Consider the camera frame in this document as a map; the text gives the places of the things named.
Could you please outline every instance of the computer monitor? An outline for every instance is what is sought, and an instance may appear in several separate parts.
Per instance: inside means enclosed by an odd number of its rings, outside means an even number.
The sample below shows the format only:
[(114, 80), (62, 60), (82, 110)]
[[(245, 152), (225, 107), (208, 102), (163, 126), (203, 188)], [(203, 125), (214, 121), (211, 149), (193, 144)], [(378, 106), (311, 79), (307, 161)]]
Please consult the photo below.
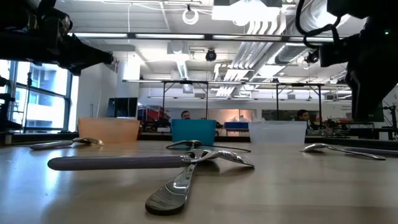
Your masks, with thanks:
[(108, 103), (109, 117), (135, 117), (138, 98), (110, 98)]

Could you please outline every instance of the person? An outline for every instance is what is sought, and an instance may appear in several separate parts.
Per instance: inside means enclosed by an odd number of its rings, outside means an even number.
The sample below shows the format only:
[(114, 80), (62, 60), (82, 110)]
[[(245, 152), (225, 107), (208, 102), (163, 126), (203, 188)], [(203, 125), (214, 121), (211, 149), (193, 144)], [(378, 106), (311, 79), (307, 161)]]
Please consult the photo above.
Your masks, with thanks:
[(191, 113), (189, 113), (189, 111), (183, 111), (181, 113), (181, 118), (182, 119), (191, 119)]
[(299, 110), (294, 118), (295, 121), (308, 121), (310, 114), (307, 110)]

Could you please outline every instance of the spoon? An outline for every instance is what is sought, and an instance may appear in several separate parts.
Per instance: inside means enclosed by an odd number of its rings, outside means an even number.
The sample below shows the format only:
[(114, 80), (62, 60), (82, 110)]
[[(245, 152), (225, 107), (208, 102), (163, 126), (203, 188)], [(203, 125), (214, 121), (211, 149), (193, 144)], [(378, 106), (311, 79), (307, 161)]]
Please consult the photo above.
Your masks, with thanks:
[(56, 142), (48, 142), (48, 143), (40, 143), (31, 145), (30, 148), (33, 150), (40, 150), (40, 149), (52, 149), (55, 147), (63, 147), (63, 146), (70, 146), (74, 142), (83, 143), (83, 144), (97, 144), (103, 146), (104, 143), (99, 139), (94, 138), (74, 138), (71, 141), (56, 141)]
[[(205, 151), (194, 149), (194, 159), (199, 159)], [(188, 201), (193, 170), (197, 163), (189, 165), (179, 175), (168, 181), (163, 187), (153, 193), (145, 202), (145, 209), (153, 215), (175, 215), (184, 208)]]
[(309, 146), (305, 147), (303, 150), (301, 150), (301, 152), (322, 152), (322, 149), (324, 149), (324, 148), (327, 148), (327, 149), (330, 149), (333, 151), (339, 151), (339, 152), (345, 152), (345, 153), (365, 156), (365, 157), (368, 157), (371, 159), (376, 159), (376, 160), (386, 160), (386, 158), (382, 157), (382, 156), (377, 156), (377, 155), (370, 154), (370, 153), (354, 152), (354, 151), (349, 151), (349, 150), (345, 150), (345, 149), (337, 149), (335, 147), (329, 146), (324, 143), (315, 143), (315, 144), (309, 145)]
[(51, 159), (47, 165), (53, 170), (158, 169), (179, 168), (214, 158), (222, 158), (239, 164), (254, 167), (253, 163), (245, 157), (227, 150), (209, 151), (199, 159), (193, 159), (190, 156), (180, 155), (91, 157), (70, 156)]
[(246, 152), (251, 152), (249, 149), (241, 149), (241, 148), (236, 148), (236, 147), (228, 147), (228, 146), (210, 146), (210, 145), (205, 145), (199, 140), (182, 140), (178, 142), (174, 142), (173, 144), (166, 146), (166, 149), (181, 149), (181, 147), (178, 146), (186, 146), (188, 148), (191, 148), (192, 146), (195, 147), (200, 147), (200, 146), (207, 146), (207, 147), (220, 147), (224, 149), (237, 149), (241, 151), (246, 151)]

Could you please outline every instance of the window frame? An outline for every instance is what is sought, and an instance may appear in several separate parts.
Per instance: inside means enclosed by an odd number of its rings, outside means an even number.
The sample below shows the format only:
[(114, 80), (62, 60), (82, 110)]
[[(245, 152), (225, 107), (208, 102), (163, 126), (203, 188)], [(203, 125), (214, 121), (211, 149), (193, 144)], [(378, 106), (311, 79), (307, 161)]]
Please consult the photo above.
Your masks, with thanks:
[[(11, 60), (10, 81), (14, 85), (14, 89), (11, 93), (11, 97), (14, 97), (14, 98), (16, 95), (17, 88), (27, 89), (26, 84), (17, 82), (18, 62), (19, 61)], [(70, 102), (71, 102), (71, 90), (72, 90), (72, 76), (73, 75), (68, 71), (67, 91), (66, 91), (65, 95), (59, 94), (59, 93), (56, 93), (56, 92), (53, 92), (50, 90), (45, 90), (43, 88), (30, 86), (30, 90), (34, 91), (36, 93), (63, 98), (63, 100), (64, 100), (63, 127), (62, 128), (25, 127), (26, 130), (29, 130), (29, 131), (67, 131), (68, 130), (70, 107), (71, 107)], [(14, 112), (15, 112), (14, 104), (12, 104), (12, 110), (10, 110), (10, 113), (9, 113), (10, 120), (12, 120), (12, 116), (13, 116)]]

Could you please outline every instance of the wooden table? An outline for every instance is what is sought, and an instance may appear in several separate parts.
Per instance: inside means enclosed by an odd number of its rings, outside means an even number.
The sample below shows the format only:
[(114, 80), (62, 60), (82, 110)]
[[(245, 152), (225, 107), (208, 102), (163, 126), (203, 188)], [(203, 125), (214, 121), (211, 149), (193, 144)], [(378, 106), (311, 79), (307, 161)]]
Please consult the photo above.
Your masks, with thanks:
[(146, 213), (144, 203), (182, 169), (47, 168), (47, 161), (58, 156), (169, 154), (168, 143), (2, 148), (0, 223), (398, 223), (398, 161), (392, 158), (373, 161), (332, 151), (303, 154), (303, 146), (224, 143), (252, 149), (242, 155), (256, 169), (221, 159), (198, 166), (188, 206), (171, 217)]

